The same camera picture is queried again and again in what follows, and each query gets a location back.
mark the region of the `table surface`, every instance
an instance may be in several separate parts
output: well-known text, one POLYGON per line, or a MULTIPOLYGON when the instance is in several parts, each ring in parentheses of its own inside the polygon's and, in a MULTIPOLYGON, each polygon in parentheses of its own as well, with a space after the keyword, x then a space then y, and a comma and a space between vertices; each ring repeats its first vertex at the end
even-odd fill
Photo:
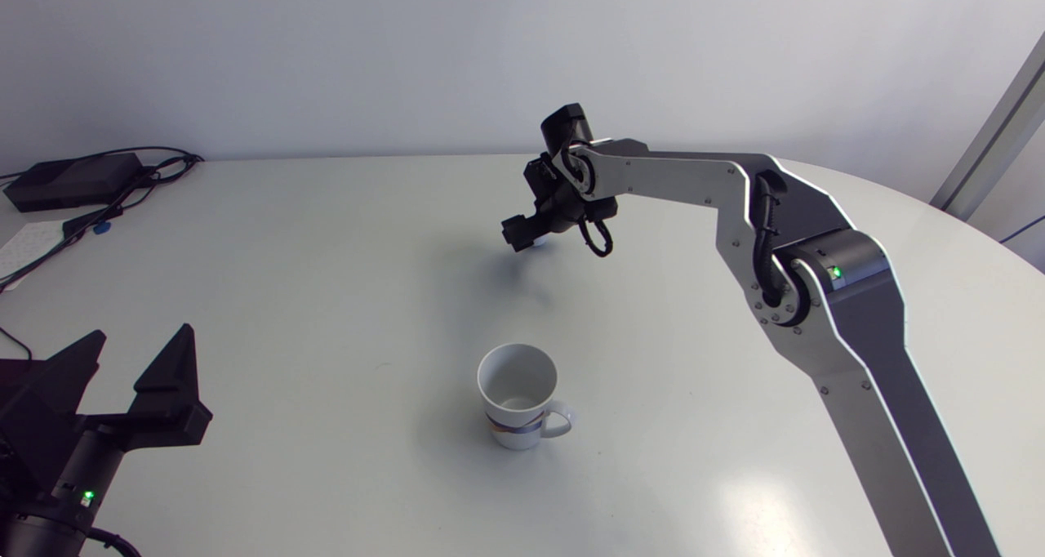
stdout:
MULTIPOLYGON (((124 411, 195 328, 203 444, 127 455, 96 525, 150 557, 887 555, 810 379, 718 258, 715 211, 625 196, 609 258, 576 231, 515 255, 500 222, 532 211, 527 159, 205 163, 0 296, 38 356, 108 333, 83 413, 124 411), (474 370, 502 342, 556 359, 571 434, 493 443, 474 370)), ((784 163, 885 245, 997 541, 1040 555, 1045 278, 926 204, 784 163)), ((4 207, 3 240, 26 219, 4 207)))

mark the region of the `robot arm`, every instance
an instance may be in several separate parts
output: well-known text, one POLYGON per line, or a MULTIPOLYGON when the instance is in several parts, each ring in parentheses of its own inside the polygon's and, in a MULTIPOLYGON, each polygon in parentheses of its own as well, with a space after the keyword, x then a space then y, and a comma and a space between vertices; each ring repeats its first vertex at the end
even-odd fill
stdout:
POLYGON ((624 193, 718 208, 718 252, 773 347, 813 379, 892 554, 999 555, 907 354, 889 260, 831 196, 768 155, 594 140, 578 103, 541 132, 548 152, 525 171, 537 213, 502 223, 516 252, 580 226, 593 251, 608 255, 604 219, 624 193))

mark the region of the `mug handle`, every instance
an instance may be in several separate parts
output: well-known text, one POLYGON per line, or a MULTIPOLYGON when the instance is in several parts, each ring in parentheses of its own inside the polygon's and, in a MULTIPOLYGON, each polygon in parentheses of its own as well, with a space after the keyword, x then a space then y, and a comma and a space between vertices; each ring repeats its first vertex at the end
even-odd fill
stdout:
POLYGON ((549 428, 548 427, 548 420, 545 419, 544 420, 544 427, 541 428, 541 431, 540 431, 540 437, 542 439, 553 439, 553 438, 556 438, 556 437, 561 437, 564 434, 570 433, 570 430, 572 427, 574 427, 574 420, 576 420, 576 418, 577 418, 576 415, 575 415, 575 413, 574 413, 574 409, 567 407, 566 404, 563 404, 559 400, 552 400, 551 402, 549 402, 548 403, 548 408, 544 410, 544 412, 545 413, 556 413, 557 415, 561 416, 562 418, 565 418, 566 419, 566 423, 564 423, 562 426, 556 426, 556 427, 553 427, 553 428, 549 428))

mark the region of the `black cable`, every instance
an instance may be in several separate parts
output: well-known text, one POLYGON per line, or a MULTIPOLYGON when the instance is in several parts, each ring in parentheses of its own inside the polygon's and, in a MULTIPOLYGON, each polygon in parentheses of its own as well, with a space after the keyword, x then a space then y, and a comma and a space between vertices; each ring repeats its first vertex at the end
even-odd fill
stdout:
POLYGON ((117 196, 116 200, 113 200, 112 204, 109 204, 108 207, 104 207, 102 208, 102 210, 99 210, 94 218, 89 219, 88 223, 83 225, 83 227, 79 227, 79 229, 75 230, 75 232, 68 234, 68 236, 65 237, 65 239, 60 241, 59 245, 55 245, 55 247, 51 248, 50 251, 45 252, 44 255, 42 255, 40 258, 38 258, 37 260, 32 260, 32 262, 30 263, 27 263, 27 265, 23 266, 21 270, 15 271, 14 274, 7 274, 4 275, 3 278, 0 278, 0 294, 3 294, 4 289, 7 289, 7 286, 10 286, 13 282, 16 282, 25 277, 26 275, 29 275, 31 271, 34 271, 37 268, 43 265, 43 263, 45 263, 46 260, 48 260, 52 256, 57 255, 57 253, 64 251, 64 249, 75 243, 75 241, 78 241, 84 236, 84 233, 87 232, 87 230, 90 229, 91 226, 97 225, 97 223, 101 223, 102 219, 108 218, 108 215, 113 210, 115 210, 115 208, 119 208, 120 204, 123 203, 123 200, 126 200, 127 196, 131 195, 131 192, 134 192, 135 189, 138 189, 138 185, 141 184, 142 181, 145 181, 146 178, 152 177, 152 175, 153 170, 149 170, 149 172, 144 175, 144 177, 135 180, 135 182, 131 184, 131 186, 129 186, 127 189, 124 189, 123 193, 120 193, 120 195, 117 196))
POLYGON ((153 178, 153 184, 148 186, 148 189, 146 189, 144 195, 142 195, 138 200, 135 200, 131 204, 126 204, 126 206, 123 207, 123 211, 131 210, 131 208, 134 208, 135 206, 138 206, 138 204, 143 203, 143 201, 145 201, 147 199, 147 196, 149 196, 149 193, 153 193, 153 189, 157 189, 158 186, 160 186, 160 184, 158 184, 158 182, 156 182, 157 180, 158 180, 158 178, 153 178))
POLYGON ((138 553, 138 550, 135 549, 133 544, 127 542, 125 538, 109 531, 92 528, 91 531, 87 533, 87 538, 102 543, 102 547, 106 549, 112 547, 116 550, 116 553, 119 553, 123 557, 141 557, 141 553, 138 553))
POLYGON ((32 349, 29 349, 29 345, 26 345, 25 342, 15 339, 15 334, 11 334, 7 332, 7 330, 4 330, 4 327, 0 327, 0 333, 3 333, 4 336, 15 342, 15 345, 19 345, 21 346, 22 349, 25 349, 25 355, 27 357, 26 361, 32 361, 32 349))
POLYGON ((754 245, 751 249, 751 265, 754 268, 754 278, 762 286, 762 299, 771 307, 780 305, 783 300, 783 282, 773 268, 773 237, 776 237, 773 227, 773 208, 780 205, 780 200, 766 178, 756 178, 758 199, 753 213, 754 245))
POLYGON ((131 208, 134 208, 135 206, 138 206, 138 204, 143 203, 143 201, 147 199, 149 193, 153 192, 153 189, 156 188, 157 185, 171 184, 171 182, 180 180, 180 178, 182 178, 183 175, 186 175, 188 170, 192 169, 194 165, 203 162, 203 160, 206 160, 203 159, 202 156, 193 155, 193 153, 182 150, 182 148, 163 147, 163 146, 115 148, 112 152, 95 153, 94 155, 86 155, 83 156, 83 158, 74 160, 94 159, 104 155, 116 155, 116 153, 142 152, 142 150, 176 152, 179 153, 179 156, 175 156, 175 158, 164 160, 164 162, 161 162, 157 166, 145 167, 144 175, 142 175, 142 177, 132 182, 132 184, 127 186, 127 189, 125 191, 121 192, 116 200, 113 200, 108 207, 104 207, 102 208, 102 210, 98 211, 95 217, 90 218, 88 223, 79 227, 79 229, 74 230, 74 232, 68 233, 68 236, 65 237, 63 241, 60 241, 59 245, 50 249, 50 251, 44 253, 44 255, 42 255, 37 260, 32 260, 32 262, 27 263, 27 265, 23 266, 21 270, 15 271, 15 273, 4 275, 3 278, 0 278, 0 294, 2 294, 4 289, 7 289, 7 286, 10 286, 13 282, 16 282, 25 277, 26 275, 29 275, 31 271, 34 271, 37 270, 37 268, 43 265, 43 263, 45 263, 46 260, 49 260, 49 258, 52 258, 52 256, 55 256, 57 255, 57 253, 64 251, 64 249, 67 249, 71 245, 74 245, 75 241, 78 241, 84 236, 84 234, 87 232, 88 229, 90 229, 91 226, 97 225, 97 223, 104 222, 104 219, 111 217, 112 211, 116 210, 116 208, 122 208, 123 201, 127 200, 127 196, 130 196, 132 192, 135 192, 136 189, 148 188, 148 191, 146 191, 145 195, 142 195, 140 200, 135 201, 134 204, 131 204, 131 208), (184 163, 182 169, 180 169, 177 173, 167 175, 166 178, 161 177, 159 171, 163 169, 163 167, 172 166, 175 165, 175 163, 179 162, 184 163))
POLYGON ((1023 232, 1023 230, 1027 230, 1027 229, 1029 229, 1029 227, 1030 227, 1030 226, 1035 226, 1035 225, 1037 225, 1037 223, 1041 223, 1041 222, 1042 222, 1042 219, 1045 219, 1045 215, 1042 215, 1042 217, 1040 217, 1040 218, 1038 218, 1038 219, 1035 219, 1035 222, 1034 222, 1034 223, 1029 223, 1029 225, 1026 225, 1026 226, 1023 226, 1023 227, 1022 227, 1022 229, 1019 229, 1019 230, 1016 230, 1016 232, 1015 232, 1015 233, 1012 233, 1012 234, 1008 234, 1008 236, 1007 236, 1007 237, 1004 237, 1003 239, 1001 239, 1001 240, 999 241, 999 243, 1000 243, 1000 245, 1004 245, 1004 243, 1006 243, 1006 242, 1007 242, 1008 240, 1012 240, 1012 239, 1015 239, 1015 237, 1018 237, 1018 236, 1019 236, 1019 234, 1023 232))
POLYGON ((584 237, 584 243, 588 245, 588 248, 593 253, 596 253, 598 256, 608 256, 609 253, 613 252, 613 237, 609 236, 609 229, 607 229, 606 224, 602 222, 602 219, 596 219, 595 229, 599 231, 599 234, 602 234, 602 240, 605 241, 605 247, 603 249, 599 249, 596 247, 594 241, 591 241, 591 235, 587 232, 587 218, 582 215, 582 217, 578 219, 577 225, 581 229, 581 236, 584 237))

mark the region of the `metal frame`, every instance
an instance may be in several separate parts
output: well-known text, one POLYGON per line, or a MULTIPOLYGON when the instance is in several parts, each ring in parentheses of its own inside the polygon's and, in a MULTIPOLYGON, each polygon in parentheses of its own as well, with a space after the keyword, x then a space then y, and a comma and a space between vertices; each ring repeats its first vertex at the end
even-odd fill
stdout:
POLYGON ((983 203, 1045 121, 1045 33, 930 205, 959 219, 983 203))

